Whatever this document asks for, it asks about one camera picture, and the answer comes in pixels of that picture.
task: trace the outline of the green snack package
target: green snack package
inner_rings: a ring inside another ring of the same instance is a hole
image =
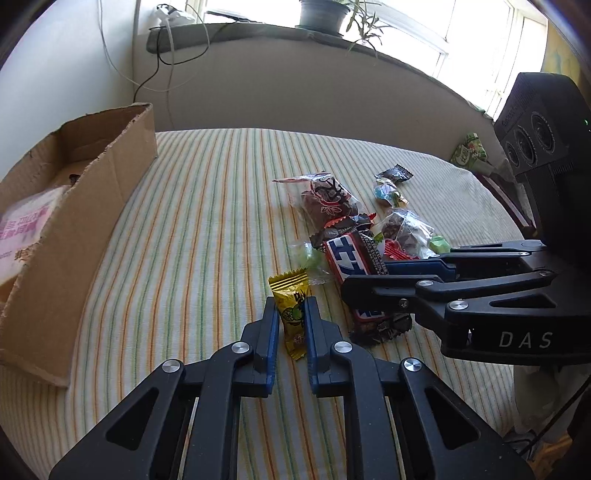
[[[450,251],[452,251],[452,248],[441,235],[436,235],[431,238],[431,241],[429,242],[429,248],[436,254],[448,254]]]

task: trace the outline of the plastic bag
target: plastic bag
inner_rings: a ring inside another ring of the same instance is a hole
[[[376,175],[374,180],[374,195],[378,203],[387,208],[406,208],[408,200],[396,188],[392,180]]]
[[[305,212],[317,231],[331,220],[359,213],[359,200],[332,173],[324,171],[273,181],[287,184],[291,205]]]
[[[326,257],[321,251],[315,249],[309,241],[299,241],[292,244],[289,246],[289,250],[297,268],[304,269],[308,274],[308,283],[310,285],[322,285],[334,280]]]
[[[381,244],[391,239],[412,258],[434,257],[429,242],[435,229],[416,213],[404,208],[395,208],[382,222],[372,228],[376,241]]]

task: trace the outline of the blue gripper pad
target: blue gripper pad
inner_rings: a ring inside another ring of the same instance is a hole
[[[386,262],[390,275],[437,275],[444,282],[456,280],[456,269],[441,258],[424,260],[398,260]]]

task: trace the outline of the bed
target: bed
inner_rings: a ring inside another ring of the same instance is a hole
[[[262,316],[267,278],[296,267],[303,220],[272,179],[328,170],[368,212],[374,173],[402,164],[410,206],[453,246],[520,239],[503,207],[465,170],[426,154],[357,140],[263,129],[157,134],[159,156],[113,231],[89,292],[67,390],[0,367],[0,425],[39,477],[168,358],[208,358]],[[352,325],[334,283],[313,286],[321,314]],[[422,359],[497,432],[512,425],[512,366],[445,358],[418,325],[372,349]],[[245,398],[239,479],[345,475],[342,402],[312,396],[306,361],[278,352],[270,398]]]

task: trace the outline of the snack package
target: snack package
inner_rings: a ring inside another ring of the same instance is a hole
[[[376,178],[382,177],[385,179],[390,180],[395,185],[402,183],[404,181],[410,180],[414,175],[410,173],[406,168],[404,168],[401,164],[396,164],[395,167],[389,168],[388,170],[384,170],[376,175]]]
[[[382,222],[372,228],[376,241],[392,239],[411,258],[429,258],[435,253],[429,248],[434,228],[407,209],[395,208]]]
[[[298,360],[306,354],[303,303],[310,295],[308,275],[304,269],[269,277],[269,286],[281,315],[287,353]]]
[[[406,208],[408,206],[408,200],[402,196],[394,182],[379,175],[375,176],[374,195],[383,207]]]
[[[350,275],[388,274],[374,239],[363,232],[352,231],[324,242],[324,253],[339,285]],[[352,314],[356,323],[374,325],[391,317],[380,311],[352,310]]]
[[[431,241],[429,242],[429,248],[436,254],[448,254],[452,251],[452,248],[447,243],[447,240],[445,240],[441,235],[436,235],[431,238]]]
[[[324,171],[273,181],[290,186],[290,203],[306,212],[316,230],[323,229],[331,220],[359,213],[359,200],[332,173]]]
[[[12,205],[0,220],[0,302],[6,302],[41,230],[68,187],[49,189]]]
[[[372,236],[369,229],[374,225],[374,218],[375,213],[371,215],[360,213],[353,217],[341,217],[331,220],[326,224],[325,228],[310,237],[310,243],[315,249],[324,251],[324,242],[352,232],[353,230],[357,230],[358,232],[368,231],[368,234]]]
[[[408,332],[412,327],[413,318],[409,313],[395,313],[373,327],[361,324],[349,332],[349,340],[361,346],[379,345]]]
[[[487,157],[478,135],[470,133],[466,135],[464,143],[457,146],[450,162],[456,167],[475,170],[476,165],[486,162]]]

